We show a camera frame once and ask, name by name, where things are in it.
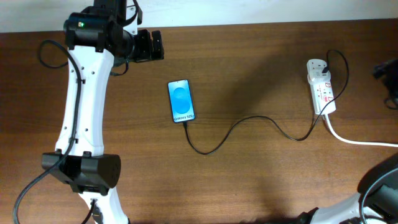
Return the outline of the blue Galaxy smartphone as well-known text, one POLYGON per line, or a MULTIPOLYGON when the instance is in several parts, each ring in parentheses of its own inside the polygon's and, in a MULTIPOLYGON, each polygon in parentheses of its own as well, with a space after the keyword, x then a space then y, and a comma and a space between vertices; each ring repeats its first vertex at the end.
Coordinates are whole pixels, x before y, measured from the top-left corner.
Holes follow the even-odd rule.
POLYGON ((174 123, 182 123, 195 119, 192 95, 188 80, 177 80, 167 84, 170 107, 174 123))

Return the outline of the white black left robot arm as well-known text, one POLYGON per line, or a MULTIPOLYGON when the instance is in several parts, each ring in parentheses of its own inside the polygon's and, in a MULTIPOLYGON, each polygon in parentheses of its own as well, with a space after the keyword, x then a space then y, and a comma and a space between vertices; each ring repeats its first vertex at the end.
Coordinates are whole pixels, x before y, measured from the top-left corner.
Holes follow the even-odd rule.
POLYGON ((164 58, 161 33, 138 29, 138 3, 95 1, 65 21, 68 90, 60 136, 42 167, 79 194, 96 223, 128 223, 117 193, 121 159, 105 154, 103 112, 113 68, 164 58))

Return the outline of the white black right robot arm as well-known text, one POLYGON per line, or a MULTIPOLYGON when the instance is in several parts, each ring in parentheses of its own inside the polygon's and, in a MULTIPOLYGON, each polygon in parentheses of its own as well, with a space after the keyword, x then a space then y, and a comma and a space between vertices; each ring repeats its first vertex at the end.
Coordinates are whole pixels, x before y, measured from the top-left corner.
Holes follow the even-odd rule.
MULTIPOLYGON (((342 142, 358 146, 397 147, 396 143, 353 141, 333 129, 329 114, 336 111, 328 61, 310 59, 307 79, 313 108, 331 134, 342 142)), ((397 223, 397 155, 369 170, 359 182, 357 192, 337 204, 303 212, 294 223, 397 223)))

